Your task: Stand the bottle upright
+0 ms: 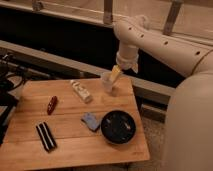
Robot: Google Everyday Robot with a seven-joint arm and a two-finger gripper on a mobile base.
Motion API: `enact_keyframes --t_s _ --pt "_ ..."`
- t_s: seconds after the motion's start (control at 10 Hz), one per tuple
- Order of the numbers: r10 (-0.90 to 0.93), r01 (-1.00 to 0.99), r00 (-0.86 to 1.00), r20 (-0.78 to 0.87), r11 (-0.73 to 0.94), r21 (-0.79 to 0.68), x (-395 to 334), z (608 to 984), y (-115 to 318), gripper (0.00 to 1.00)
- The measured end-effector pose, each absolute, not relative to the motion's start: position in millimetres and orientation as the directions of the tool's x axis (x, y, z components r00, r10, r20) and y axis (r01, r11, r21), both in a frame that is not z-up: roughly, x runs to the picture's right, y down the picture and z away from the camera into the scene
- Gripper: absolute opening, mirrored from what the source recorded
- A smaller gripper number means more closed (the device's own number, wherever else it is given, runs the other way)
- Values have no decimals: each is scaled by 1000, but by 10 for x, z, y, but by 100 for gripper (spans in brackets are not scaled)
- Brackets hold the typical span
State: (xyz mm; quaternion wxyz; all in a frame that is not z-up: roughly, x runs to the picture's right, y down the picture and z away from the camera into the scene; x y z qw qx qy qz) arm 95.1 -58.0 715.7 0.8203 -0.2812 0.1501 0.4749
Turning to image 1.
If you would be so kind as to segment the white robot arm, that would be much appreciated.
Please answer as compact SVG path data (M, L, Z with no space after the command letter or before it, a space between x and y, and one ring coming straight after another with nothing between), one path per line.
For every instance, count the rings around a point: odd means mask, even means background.
M170 97L161 171L213 171L213 47L153 32L143 15L115 22L118 66L143 50L185 77Z

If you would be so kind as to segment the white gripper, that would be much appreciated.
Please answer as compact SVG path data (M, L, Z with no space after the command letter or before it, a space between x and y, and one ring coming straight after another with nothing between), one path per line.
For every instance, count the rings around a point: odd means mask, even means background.
M109 81L114 83L118 77L122 74L122 70L132 69L135 73L138 72L138 58L137 53L121 55L120 53L116 54L116 63L114 65L109 77Z

